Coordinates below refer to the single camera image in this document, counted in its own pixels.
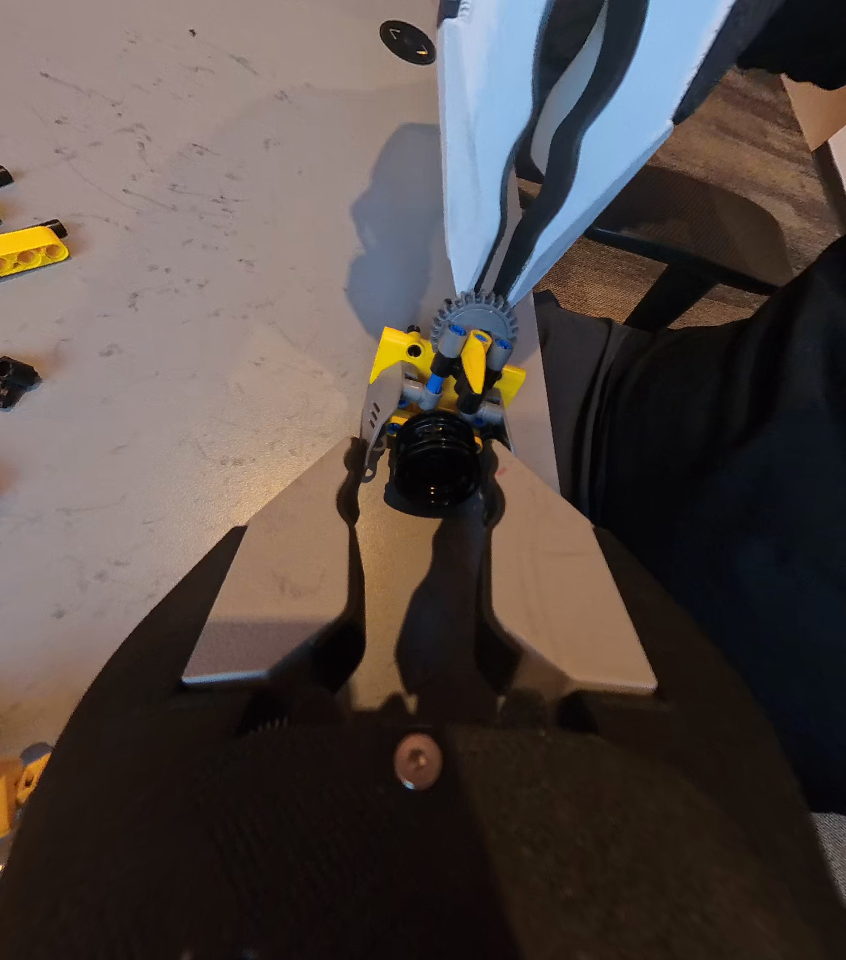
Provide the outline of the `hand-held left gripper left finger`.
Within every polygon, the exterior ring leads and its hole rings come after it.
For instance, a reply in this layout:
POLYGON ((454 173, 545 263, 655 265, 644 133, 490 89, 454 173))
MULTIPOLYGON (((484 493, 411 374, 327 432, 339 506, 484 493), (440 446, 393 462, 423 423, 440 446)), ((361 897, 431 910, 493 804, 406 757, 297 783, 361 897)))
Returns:
POLYGON ((366 445, 345 438, 246 524, 182 675, 189 689, 339 690, 366 651, 366 445))

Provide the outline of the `small black connector brick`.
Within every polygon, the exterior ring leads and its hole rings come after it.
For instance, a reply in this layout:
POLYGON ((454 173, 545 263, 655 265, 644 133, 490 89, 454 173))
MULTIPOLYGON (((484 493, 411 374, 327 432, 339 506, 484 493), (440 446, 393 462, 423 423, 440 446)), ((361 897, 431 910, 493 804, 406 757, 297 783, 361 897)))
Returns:
POLYGON ((0 410, 12 409, 41 382, 39 372, 32 365, 8 356, 0 356, 0 410))

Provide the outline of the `small yellow grey brick assembly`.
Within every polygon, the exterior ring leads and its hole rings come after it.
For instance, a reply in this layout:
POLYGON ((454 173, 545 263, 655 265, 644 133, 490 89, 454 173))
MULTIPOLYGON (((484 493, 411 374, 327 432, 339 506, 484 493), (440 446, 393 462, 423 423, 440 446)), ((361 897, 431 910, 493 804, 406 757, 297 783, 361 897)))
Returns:
POLYGON ((398 502, 436 513, 461 506, 480 488, 486 443, 513 448, 510 406, 526 371, 513 364, 511 355, 500 379, 477 402, 475 413, 466 413, 454 379, 431 373, 433 360, 430 339, 419 329, 381 331, 359 437, 365 447, 364 483, 374 477, 380 457, 388 451, 389 482, 398 502))

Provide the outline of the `black round desk grommet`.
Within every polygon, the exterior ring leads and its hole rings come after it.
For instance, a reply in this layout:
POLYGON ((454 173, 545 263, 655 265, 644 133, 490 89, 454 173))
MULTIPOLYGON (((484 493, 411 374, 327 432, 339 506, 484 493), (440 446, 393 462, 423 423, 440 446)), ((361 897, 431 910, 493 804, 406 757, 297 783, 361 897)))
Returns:
POLYGON ((416 25, 398 19, 380 24, 379 36, 384 47, 401 61, 413 66, 430 66, 437 58, 437 45, 416 25))

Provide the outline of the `person's right forearm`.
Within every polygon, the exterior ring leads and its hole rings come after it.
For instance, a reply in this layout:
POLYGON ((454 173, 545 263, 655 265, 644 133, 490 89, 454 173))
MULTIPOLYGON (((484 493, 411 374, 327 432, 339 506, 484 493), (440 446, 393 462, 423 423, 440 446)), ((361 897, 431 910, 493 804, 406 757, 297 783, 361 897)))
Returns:
POLYGON ((741 69, 822 90, 846 86, 846 1, 785 1, 737 56, 741 69))

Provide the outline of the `grey gear brick assembly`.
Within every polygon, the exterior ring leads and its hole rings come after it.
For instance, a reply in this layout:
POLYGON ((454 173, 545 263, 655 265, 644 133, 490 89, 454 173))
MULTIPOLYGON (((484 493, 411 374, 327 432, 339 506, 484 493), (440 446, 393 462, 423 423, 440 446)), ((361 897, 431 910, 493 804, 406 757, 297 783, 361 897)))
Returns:
POLYGON ((513 306, 500 294, 468 291, 447 298, 431 325, 430 372, 453 378, 461 409, 475 413, 510 362, 517 335, 513 306))

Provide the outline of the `black office chair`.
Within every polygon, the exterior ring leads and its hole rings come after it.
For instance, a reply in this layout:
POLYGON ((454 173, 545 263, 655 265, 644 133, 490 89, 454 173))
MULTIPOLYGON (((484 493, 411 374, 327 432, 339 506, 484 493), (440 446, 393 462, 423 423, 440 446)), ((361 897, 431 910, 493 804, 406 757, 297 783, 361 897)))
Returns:
POLYGON ((723 285, 770 296, 795 276, 777 219, 758 203, 646 165, 584 236, 665 266, 624 325, 657 333, 723 285))

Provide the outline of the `person's legs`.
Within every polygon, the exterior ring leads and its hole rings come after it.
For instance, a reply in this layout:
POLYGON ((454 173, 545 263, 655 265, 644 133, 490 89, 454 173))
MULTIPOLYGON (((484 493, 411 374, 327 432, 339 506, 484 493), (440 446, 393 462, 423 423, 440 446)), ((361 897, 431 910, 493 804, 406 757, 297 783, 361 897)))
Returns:
POLYGON ((725 654, 811 809, 846 817, 846 235, 721 325, 533 299, 562 496, 725 654))

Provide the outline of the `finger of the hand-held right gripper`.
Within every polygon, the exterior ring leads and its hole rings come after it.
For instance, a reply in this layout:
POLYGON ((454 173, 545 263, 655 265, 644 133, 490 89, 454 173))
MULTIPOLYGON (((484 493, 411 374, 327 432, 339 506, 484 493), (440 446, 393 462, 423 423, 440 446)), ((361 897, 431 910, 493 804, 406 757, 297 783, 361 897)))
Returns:
POLYGON ((507 190, 534 118, 544 37, 557 2, 440 2, 437 83, 445 249, 458 294, 525 295, 546 273, 541 238, 566 199, 566 173, 544 180, 539 203, 505 241, 507 190))
POLYGON ((505 253, 505 298, 530 293, 605 211, 674 127, 674 115, 728 19, 729 1, 603 2, 580 59, 540 112, 549 136, 542 184, 505 253))

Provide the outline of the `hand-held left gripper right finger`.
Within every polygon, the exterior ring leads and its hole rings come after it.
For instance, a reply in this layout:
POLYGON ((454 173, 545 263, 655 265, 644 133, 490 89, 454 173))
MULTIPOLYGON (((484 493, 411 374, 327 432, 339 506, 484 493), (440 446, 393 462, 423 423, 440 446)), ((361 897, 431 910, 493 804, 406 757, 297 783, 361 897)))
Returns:
POLYGON ((651 697, 657 676, 592 524, 510 450, 490 469, 484 597, 503 692, 651 697))

